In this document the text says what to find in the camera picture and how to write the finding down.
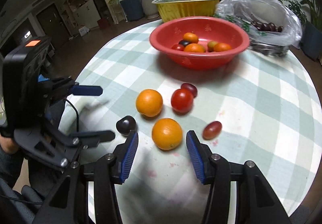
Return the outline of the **person's left hand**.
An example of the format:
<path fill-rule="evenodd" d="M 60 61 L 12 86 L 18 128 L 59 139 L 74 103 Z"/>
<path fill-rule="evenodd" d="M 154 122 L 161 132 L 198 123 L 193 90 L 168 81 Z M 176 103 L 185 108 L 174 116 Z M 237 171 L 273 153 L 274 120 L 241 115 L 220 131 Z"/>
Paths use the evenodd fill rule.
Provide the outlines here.
<path fill-rule="evenodd" d="M 8 154 L 14 154 L 18 151 L 18 144 L 11 138 L 0 136 L 0 145 L 2 150 Z"/>

